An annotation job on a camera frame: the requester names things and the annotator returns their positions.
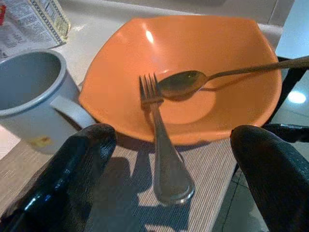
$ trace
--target floor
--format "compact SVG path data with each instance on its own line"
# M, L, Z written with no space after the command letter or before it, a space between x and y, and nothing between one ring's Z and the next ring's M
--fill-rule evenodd
M309 126L309 71L293 89L301 93L303 103L287 99L271 123ZM309 143L292 144L309 161ZM212 232L268 232L268 228L253 200L244 174L239 169L233 176Z

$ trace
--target fork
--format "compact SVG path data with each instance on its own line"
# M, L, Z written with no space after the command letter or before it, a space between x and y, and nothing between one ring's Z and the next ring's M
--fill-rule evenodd
M185 203L194 195L195 184L163 124L159 104L164 100L155 74L140 76L140 99L142 108L149 107L154 118L154 193L166 205Z

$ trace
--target fork handle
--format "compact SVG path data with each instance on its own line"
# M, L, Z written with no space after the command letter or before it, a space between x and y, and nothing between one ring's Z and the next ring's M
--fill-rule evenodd
M150 108L155 121L154 193L163 204L184 203L195 192L194 181L169 139L158 104L152 103Z

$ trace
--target spoon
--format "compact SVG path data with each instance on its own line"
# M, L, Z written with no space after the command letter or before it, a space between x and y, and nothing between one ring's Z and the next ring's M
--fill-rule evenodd
M251 66L248 68L235 69L225 72L219 72L210 76L196 70L180 72L171 75L160 81L159 87L165 98L178 99L186 98L202 88L208 81L220 76L235 75L241 73L252 73L258 71L271 71L275 69L287 68L307 68L309 67L309 56L286 61Z

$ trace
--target spoon handle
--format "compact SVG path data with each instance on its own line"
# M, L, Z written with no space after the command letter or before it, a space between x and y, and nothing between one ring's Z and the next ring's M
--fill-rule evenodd
M225 71L225 72L219 72L219 73L209 76L207 81L220 77L220 76L229 76L229 75L235 75L235 74L241 74L241 73L252 73L252 72L257 72L257 71L270 71L270 70L275 70L275 69L307 68L307 67L309 67L309 56L285 60L285 61L272 63L272 64L264 64L264 65L258 65L258 66L251 66L251 67L243 68L243 69L235 69L235 70L230 70L230 71Z

